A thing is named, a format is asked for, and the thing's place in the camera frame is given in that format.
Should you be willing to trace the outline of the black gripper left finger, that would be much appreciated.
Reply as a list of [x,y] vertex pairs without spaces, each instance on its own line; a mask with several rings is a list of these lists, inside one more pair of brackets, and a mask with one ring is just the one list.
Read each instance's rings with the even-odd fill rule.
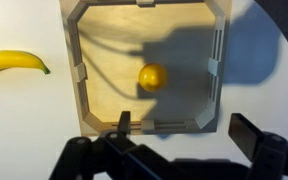
[[68,140],[49,180],[93,180],[102,172],[115,180],[157,179],[141,155],[146,149],[127,138],[130,115],[123,111],[117,129],[103,132],[95,141],[83,136]]

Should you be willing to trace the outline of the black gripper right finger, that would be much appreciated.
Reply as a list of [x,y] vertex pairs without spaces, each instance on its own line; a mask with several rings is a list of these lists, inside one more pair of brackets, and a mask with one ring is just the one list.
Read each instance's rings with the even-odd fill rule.
[[228,135],[252,163],[247,180],[281,180],[288,176],[288,141],[263,132],[241,113],[232,113]]

